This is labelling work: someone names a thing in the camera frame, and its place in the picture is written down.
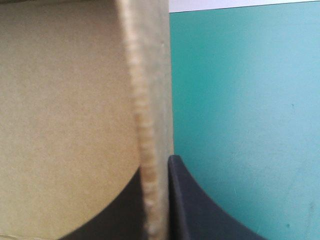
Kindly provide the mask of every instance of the teal wall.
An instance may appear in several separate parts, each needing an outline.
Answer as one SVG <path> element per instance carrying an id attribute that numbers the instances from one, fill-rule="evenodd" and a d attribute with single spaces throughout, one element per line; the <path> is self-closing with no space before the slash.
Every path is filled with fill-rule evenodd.
<path id="1" fill-rule="evenodd" d="M 174 150 L 270 240 L 320 239 L 320 3 L 170 14 Z"/>

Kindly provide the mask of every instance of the beige cardboard surface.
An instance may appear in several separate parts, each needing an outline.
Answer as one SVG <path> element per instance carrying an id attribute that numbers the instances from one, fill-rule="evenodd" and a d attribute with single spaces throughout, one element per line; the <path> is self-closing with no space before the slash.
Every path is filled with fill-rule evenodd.
<path id="1" fill-rule="evenodd" d="M 71 232 L 137 170 L 120 34 L 112 1 L 0 4 L 0 239 Z M 168 85 L 159 84 L 160 102 Z M 167 133 L 160 128 L 171 115 L 157 111 L 155 134 L 163 145 Z M 171 150 L 158 149 L 165 162 Z"/>
<path id="2" fill-rule="evenodd" d="M 168 238 L 168 169 L 173 154 L 167 0 L 118 0 L 130 66 L 149 240 Z"/>

